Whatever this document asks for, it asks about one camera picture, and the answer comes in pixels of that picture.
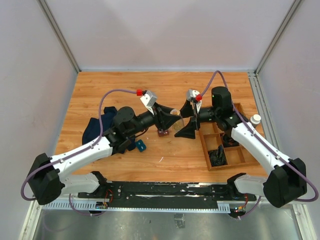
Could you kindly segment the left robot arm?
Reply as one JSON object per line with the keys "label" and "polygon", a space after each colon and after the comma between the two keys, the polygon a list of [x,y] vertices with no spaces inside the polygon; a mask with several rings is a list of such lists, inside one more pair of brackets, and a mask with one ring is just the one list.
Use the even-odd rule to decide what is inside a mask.
{"label": "left robot arm", "polygon": [[156,103],[152,111],[136,115],[131,107],[125,106],[117,111],[112,126],[94,140],[59,155],[39,154],[26,178],[34,200],[39,205],[46,205],[61,195],[78,192],[103,197],[107,193],[107,185],[102,182],[102,177],[94,173],[71,174],[96,160],[124,152],[136,134],[152,126],[158,130],[169,129],[181,120],[181,116],[171,114],[171,111],[171,108]]}

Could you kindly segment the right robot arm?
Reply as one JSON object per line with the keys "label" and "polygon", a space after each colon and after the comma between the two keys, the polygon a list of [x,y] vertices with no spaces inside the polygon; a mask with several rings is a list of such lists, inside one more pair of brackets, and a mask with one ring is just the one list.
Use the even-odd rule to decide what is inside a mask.
{"label": "right robot arm", "polygon": [[306,165],[300,158],[290,158],[262,137],[234,107],[226,87],[212,88],[211,101],[211,107],[202,107],[200,92],[189,89],[180,109],[181,116],[189,118],[189,122],[175,137],[195,139],[202,123],[216,123],[259,162],[268,177],[239,173],[229,178],[226,193],[230,199],[238,200],[244,194],[252,194],[265,197],[274,207],[280,208],[306,194]]}

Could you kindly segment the clear pill bottle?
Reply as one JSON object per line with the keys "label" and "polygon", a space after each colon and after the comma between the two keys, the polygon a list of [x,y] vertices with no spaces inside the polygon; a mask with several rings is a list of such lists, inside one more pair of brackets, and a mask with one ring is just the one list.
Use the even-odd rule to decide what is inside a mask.
{"label": "clear pill bottle", "polygon": [[[172,109],[170,111],[171,115],[177,115],[181,117],[181,112],[178,109]],[[173,125],[172,125],[172,129],[177,133],[179,132],[181,129],[183,129],[185,127],[184,124],[184,120],[183,118],[180,118],[179,120],[177,120]]]}

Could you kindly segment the red pill organizer box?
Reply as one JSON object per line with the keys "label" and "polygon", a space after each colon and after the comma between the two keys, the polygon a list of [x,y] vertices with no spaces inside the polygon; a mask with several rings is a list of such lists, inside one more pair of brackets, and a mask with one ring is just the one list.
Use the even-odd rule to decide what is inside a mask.
{"label": "red pill organizer box", "polygon": [[164,137],[164,136],[167,136],[167,135],[169,135],[169,131],[168,130],[158,130],[157,131],[157,134],[158,134],[158,136],[159,137]]}

